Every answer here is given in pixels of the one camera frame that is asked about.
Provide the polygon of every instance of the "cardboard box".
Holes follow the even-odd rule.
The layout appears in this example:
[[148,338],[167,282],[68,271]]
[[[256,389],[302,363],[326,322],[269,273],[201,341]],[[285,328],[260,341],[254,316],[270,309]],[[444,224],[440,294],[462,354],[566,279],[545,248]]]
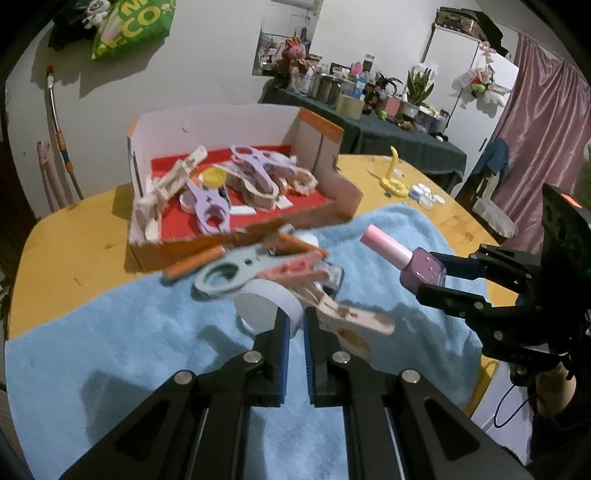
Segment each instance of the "cardboard box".
[[342,135],[341,128],[321,116],[287,105],[202,105],[141,115],[128,133],[134,204],[153,176],[200,145],[210,153],[210,163],[230,160],[229,147],[235,144],[296,155],[298,165],[310,170],[319,186],[315,198],[296,199],[292,208],[257,213],[248,220],[232,216],[232,232],[220,235],[202,235],[174,204],[163,214],[160,240],[148,241],[134,206],[128,242],[138,264],[145,271],[159,270],[216,244],[254,243],[285,223],[315,228],[349,221],[362,193],[335,169]]

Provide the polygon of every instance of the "toy figure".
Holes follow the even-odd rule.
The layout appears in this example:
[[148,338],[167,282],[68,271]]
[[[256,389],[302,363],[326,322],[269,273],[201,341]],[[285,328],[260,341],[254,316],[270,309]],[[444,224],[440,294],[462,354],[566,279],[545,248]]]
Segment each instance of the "toy figure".
[[277,61],[277,72],[289,74],[290,67],[296,67],[300,73],[306,73],[310,62],[306,60],[306,48],[296,35],[285,41],[285,49],[281,53],[281,60]]

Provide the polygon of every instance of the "bottle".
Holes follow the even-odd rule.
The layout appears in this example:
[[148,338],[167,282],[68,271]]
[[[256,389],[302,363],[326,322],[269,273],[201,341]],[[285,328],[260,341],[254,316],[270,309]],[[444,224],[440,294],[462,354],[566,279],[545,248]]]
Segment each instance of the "bottle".
[[419,247],[411,252],[375,225],[368,227],[361,243],[400,269],[400,283],[413,295],[425,283],[445,285],[445,267],[426,250]]

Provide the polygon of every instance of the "green bag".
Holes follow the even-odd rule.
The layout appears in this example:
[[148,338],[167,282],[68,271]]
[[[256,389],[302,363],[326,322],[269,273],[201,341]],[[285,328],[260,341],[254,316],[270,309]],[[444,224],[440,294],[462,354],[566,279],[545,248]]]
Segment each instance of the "green bag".
[[92,59],[103,60],[139,42],[168,37],[176,8],[176,0],[117,0],[96,34]]

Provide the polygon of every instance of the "white refrigerator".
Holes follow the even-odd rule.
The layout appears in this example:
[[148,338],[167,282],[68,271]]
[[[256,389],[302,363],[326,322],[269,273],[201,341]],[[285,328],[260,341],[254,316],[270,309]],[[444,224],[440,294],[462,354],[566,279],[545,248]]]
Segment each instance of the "white refrigerator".
[[[457,195],[470,176],[505,110],[504,107],[475,99],[469,87],[460,90],[454,82],[468,69],[485,65],[484,53],[479,46],[480,42],[475,38],[436,27],[425,56],[425,63],[437,67],[435,87],[427,103],[451,114],[445,134],[467,156],[464,178],[452,190],[452,197]],[[495,83],[512,89],[519,68],[499,54],[495,53],[492,57]],[[508,100],[509,94],[505,95],[505,103]]]

